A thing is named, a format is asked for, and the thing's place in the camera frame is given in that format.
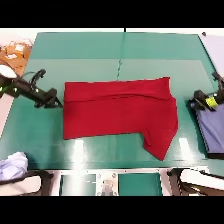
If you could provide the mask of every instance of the robotic arm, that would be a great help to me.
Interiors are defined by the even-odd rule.
[[[18,98],[20,95],[33,100],[34,107],[40,108],[62,108],[63,105],[58,100],[57,90],[51,88],[49,91],[38,88],[36,83],[39,78],[43,78],[46,71],[41,69],[29,82],[21,77],[17,77],[15,72],[6,65],[0,65],[0,98],[4,93]]]

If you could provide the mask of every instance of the green table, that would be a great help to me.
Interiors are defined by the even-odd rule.
[[[185,106],[195,88],[206,92],[217,88],[211,76],[214,67],[197,35],[40,33],[26,72],[46,69],[38,86],[46,90],[56,88],[63,101],[65,81],[116,80],[120,58],[119,80],[171,76],[181,129],[164,161],[158,161],[143,149],[140,134],[81,138],[80,156],[77,140],[63,140],[63,110],[37,110],[33,102],[22,97],[14,101],[0,139],[0,159],[23,151],[29,157],[31,169],[208,165],[212,173],[222,175],[223,161],[207,159],[198,127]],[[186,83],[184,88],[179,85],[182,79]],[[180,138],[188,140],[187,154],[181,154]]]

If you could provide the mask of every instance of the crumpled white fabric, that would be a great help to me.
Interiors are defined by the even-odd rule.
[[[16,152],[0,161],[0,181],[20,178],[26,174],[28,159],[23,152]]]

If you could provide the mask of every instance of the red pants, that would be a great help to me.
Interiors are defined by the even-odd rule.
[[[169,77],[65,83],[64,139],[140,132],[144,148],[163,160],[177,130]]]

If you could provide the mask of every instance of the folded blue garment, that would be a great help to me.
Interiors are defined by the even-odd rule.
[[[16,152],[0,161],[0,181],[21,178],[26,174],[28,160],[23,152]]]
[[[208,153],[224,153],[224,104],[215,112],[197,110],[198,123],[206,142]]]

